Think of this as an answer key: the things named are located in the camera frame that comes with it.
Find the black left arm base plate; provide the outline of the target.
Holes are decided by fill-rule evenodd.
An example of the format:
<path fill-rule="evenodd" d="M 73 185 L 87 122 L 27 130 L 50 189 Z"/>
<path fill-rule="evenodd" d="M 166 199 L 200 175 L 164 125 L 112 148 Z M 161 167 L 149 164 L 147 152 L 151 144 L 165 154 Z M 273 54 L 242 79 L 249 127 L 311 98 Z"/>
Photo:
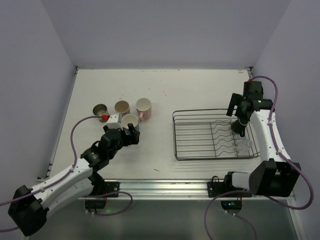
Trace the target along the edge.
<path fill-rule="evenodd" d="M 117 192 L 120 190 L 120 182 L 118 181 L 104 181 L 94 185 L 89 196 L 98 196 Z"/>

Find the dark cup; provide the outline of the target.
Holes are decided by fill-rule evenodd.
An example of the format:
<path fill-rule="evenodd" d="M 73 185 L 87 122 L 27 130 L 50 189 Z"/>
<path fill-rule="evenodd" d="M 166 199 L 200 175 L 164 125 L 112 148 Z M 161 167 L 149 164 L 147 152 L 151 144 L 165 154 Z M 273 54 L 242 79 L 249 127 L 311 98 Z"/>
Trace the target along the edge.
<path fill-rule="evenodd" d="M 246 135 L 246 127 L 248 123 L 249 122 L 247 120 L 241 120 L 240 118 L 238 118 L 231 124 L 231 130 L 234 133 L 240 135 L 240 137 L 244 138 Z"/>

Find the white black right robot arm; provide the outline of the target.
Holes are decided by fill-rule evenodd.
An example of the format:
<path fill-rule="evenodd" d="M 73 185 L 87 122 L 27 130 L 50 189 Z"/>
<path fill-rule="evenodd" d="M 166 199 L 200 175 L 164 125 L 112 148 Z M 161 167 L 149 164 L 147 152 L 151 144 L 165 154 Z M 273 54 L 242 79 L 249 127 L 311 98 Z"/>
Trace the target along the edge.
<path fill-rule="evenodd" d="M 260 164 L 252 172 L 230 171 L 224 177 L 226 186 L 245 189 L 254 195 L 288 197 L 300 174 L 300 164 L 287 163 L 289 155 L 280 138 L 273 109 L 273 102 L 263 97 L 260 81 L 246 81 L 243 93 L 233 93 L 227 116 L 235 116 L 231 130 L 244 137 L 252 125 L 260 150 Z"/>

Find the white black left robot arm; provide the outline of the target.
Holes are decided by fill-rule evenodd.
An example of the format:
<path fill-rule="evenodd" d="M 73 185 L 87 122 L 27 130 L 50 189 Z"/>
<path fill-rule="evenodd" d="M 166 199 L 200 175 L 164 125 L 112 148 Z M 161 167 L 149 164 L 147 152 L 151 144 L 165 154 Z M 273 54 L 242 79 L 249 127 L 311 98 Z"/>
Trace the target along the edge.
<path fill-rule="evenodd" d="M 120 194 L 107 192 L 99 170 L 106 167 L 123 147 L 137 145 L 140 131 L 133 124 L 126 128 L 103 127 L 101 139 L 53 177 L 32 187 L 22 185 L 9 201 L 8 215 L 26 237 L 38 232 L 59 209 L 79 198 L 104 198 Z"/>

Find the pink hexagonal mug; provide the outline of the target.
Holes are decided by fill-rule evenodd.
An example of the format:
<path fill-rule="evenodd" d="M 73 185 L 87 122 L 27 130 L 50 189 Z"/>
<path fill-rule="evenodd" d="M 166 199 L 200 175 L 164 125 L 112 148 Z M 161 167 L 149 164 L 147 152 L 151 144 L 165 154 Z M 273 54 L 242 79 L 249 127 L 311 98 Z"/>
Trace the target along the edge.
<path fill-rule="evenodd" d="M 152 115 L 152 103 L 148 98 L 140 98 L 135 104 L 140 121 L 148 120 Z"/>

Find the blue hexagonal mug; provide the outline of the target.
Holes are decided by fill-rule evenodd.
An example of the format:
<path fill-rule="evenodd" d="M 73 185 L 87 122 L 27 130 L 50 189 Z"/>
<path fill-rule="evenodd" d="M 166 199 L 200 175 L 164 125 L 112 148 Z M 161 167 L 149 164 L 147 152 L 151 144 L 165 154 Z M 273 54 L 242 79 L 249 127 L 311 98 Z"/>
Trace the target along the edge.
<path fill-rule="evenodd" d="M 134 114 L 126 114 L 122 117 L 121 119 L 121 124 L 123 129 L 128 132 L 129 131 L 129 124 L 132 124 L 134 129 L 139 131 L 139 119 L 136 115 Z"/>

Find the clear glass cup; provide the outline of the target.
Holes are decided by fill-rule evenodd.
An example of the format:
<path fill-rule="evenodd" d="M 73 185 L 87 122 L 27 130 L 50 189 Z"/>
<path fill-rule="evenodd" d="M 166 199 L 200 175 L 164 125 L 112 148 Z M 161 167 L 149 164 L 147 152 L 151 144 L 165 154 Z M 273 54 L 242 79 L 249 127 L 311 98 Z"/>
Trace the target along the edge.
<path fill-rule="evenodd" d="M 252 148 L 253 142 L 248 138 L 244 138 L 244 139 L 237 140 L 235 145 L 236 145 L 236 148 L 235 148 L 236 151 L 248 152 Z"/>

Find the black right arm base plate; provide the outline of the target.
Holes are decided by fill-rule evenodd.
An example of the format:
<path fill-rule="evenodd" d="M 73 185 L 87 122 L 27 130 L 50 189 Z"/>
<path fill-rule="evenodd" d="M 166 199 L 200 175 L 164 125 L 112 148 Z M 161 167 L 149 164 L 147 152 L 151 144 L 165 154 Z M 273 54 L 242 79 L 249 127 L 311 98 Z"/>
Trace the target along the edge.
<path fill-rule="evenodd" d="M 211 180 L 207 182 L 207 193 L 209 198 L 214 198 L 218 195 L 234 191 L 243 191 L 243 189 L 232 186 L 231 176 L 228 174 L 225 175 L 223 179 L 214 175 Z"/>

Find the beige tall cup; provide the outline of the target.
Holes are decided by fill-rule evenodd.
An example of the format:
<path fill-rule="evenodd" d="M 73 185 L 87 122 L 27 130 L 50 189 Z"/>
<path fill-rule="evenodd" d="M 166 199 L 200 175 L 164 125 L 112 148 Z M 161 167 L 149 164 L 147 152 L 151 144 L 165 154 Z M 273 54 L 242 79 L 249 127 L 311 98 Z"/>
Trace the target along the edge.
<path fill-rule="evenodd" d="M 125 115 L 130 114 L 130 105 L 125 100 L 120 100 L 114 105 L 115 111 L 119 114 L 119 120 L 121 121 Z"/>

